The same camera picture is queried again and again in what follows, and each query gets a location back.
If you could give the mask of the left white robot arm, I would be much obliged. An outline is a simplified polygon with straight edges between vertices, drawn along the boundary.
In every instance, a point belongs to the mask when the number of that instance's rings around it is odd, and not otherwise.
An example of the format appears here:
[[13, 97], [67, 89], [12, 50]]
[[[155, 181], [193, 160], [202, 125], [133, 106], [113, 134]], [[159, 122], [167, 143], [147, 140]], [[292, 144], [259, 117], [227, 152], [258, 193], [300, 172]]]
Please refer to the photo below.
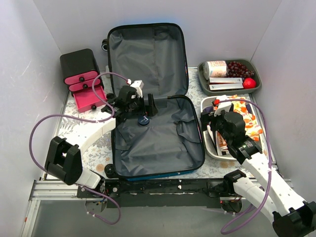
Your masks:
[[139, 85], [123, 86], [118, 96], [110, 97], [94, 121], [80, 125], [66, 137], [56, 136], [51, 140], [45, 170], [67, 185], [86, 186], [93, 197], [101, 197], [105, 191], [101, 176], [83, 167], [81, 156], [104, 134], [127, 119], [152, 117], [157, 112], [151, 93], [144, 99]]

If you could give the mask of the black white striped garment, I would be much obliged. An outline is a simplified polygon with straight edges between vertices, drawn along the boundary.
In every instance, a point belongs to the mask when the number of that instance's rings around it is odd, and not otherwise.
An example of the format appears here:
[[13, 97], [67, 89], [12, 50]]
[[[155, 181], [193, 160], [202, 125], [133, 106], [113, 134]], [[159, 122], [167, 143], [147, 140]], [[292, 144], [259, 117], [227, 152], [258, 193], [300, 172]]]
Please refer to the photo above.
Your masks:
[[219, 150], [217, 150], [217, 146], [216, 146], [216, 134], [213, 134], [213, 131], [211, 130], [211, 127], [210, 125], [207, 126], [207, 131], [208, 131], [208, 134], [212, 140], [212, 144], [215, 148], [215, 152], [218, 156], [222, 156], [222, 157], [230, 157], [232, 158], [232, 156], [230, 155], [229, 151], [228, 152], [220, 152]]

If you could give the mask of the blue fish-print kids suitcase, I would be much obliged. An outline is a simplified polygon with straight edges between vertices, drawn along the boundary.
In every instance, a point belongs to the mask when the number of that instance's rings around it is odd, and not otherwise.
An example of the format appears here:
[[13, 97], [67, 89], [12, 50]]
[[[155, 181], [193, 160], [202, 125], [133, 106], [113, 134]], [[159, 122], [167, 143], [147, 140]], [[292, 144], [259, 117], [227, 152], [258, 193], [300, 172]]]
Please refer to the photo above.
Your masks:
[[141, 80], [143, 95], [151, 94], [157, 114], [142, 126], [130, 116], [112, 131], [113, 164], [127, 180], [191, 173], [205, 160], [195, 107], [189, 87], [184, 35], [173, 23], [123, 25], [107, 36], [113, 93], [125, 78]]

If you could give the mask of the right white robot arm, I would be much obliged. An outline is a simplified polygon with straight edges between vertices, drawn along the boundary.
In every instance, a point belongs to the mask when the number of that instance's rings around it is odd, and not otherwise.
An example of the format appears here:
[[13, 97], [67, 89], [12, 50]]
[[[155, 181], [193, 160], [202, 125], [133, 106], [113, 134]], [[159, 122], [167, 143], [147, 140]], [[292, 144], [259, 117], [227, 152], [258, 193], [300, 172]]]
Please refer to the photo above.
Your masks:
[[242, 115], [223, 110], [201, 113], [202, 129], [210, 128], [226, 141], [230, 155], [258, 181], [254, 185], [240, 170], [224, 176], [223, 189], [229, 196], [246, 198], [272, 223], [279, 237], [304, 237], [316, 229], [316, 203], [307, 202], [278, 174], [257, 143], [245, 132]]

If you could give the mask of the navy round cosmetic jar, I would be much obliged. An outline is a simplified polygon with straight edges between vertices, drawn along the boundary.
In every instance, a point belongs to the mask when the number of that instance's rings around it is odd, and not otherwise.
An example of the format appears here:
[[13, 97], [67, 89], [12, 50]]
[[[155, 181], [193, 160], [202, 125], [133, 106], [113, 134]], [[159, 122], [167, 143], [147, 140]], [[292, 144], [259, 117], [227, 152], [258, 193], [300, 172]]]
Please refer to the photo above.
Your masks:
[[150, 123], [150, 119], [147, 116], [141, 116], [137, 121], [139, 126], [147, 126]]

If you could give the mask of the white floral cloth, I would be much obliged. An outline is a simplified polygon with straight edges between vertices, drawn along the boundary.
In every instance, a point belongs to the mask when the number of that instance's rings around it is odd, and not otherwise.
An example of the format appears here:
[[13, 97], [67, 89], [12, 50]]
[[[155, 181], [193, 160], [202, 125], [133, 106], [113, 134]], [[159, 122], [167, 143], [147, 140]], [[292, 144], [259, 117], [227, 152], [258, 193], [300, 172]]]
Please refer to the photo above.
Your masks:
[[260, 134], [263, 133], [261, 126], [258, 124], [256, 116], [250, 111], [250, 104], [244, 101], [232, 101], [233, 111], [242, 115], [245, 122], [246, 135], [255, 142], [259, 142]]

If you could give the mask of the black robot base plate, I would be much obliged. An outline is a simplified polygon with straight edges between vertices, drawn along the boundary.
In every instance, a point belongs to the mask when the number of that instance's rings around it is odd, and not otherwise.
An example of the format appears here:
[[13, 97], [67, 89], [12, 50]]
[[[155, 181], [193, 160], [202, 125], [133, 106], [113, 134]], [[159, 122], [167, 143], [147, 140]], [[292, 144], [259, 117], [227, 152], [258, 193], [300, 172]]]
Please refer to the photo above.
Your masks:
[[242, 210], [242, 198], [228, 190], [223, 178], [108, 179], [101, 186], [101, 191], [120, 207], [198, 206], [223, 208], [230, 213]]

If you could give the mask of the orange bunny towel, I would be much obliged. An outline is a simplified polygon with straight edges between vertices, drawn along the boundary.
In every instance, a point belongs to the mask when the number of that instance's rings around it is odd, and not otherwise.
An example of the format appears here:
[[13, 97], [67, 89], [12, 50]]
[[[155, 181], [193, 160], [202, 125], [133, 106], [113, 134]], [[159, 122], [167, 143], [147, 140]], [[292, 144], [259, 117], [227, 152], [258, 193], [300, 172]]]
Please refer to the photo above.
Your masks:
[[217, 150], [219, 150], [221, 153], [222, 152], [228, 152], [228, 147], [227, 147], [227, 143], [224, 140], [224, 138], [222, 137], [222, 135], [216, 131], [216, 146], [217, 146]]

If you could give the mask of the black pink mini drawer chest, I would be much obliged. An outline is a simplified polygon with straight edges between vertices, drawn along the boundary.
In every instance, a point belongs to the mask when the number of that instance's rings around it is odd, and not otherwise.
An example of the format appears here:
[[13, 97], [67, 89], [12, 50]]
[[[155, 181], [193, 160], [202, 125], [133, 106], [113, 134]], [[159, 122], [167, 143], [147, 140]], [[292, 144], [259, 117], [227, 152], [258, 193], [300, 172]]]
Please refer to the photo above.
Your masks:
[[75, 99], [78, 112], [96, 110], [103, 105], [101, 99], [106, 100], [106, 94], [101, 78], [96, 79], [95, 89], [92, 89], [93, 80], [100, 71], [91, 49], [61, 55], [60, 66], [63, 81]]

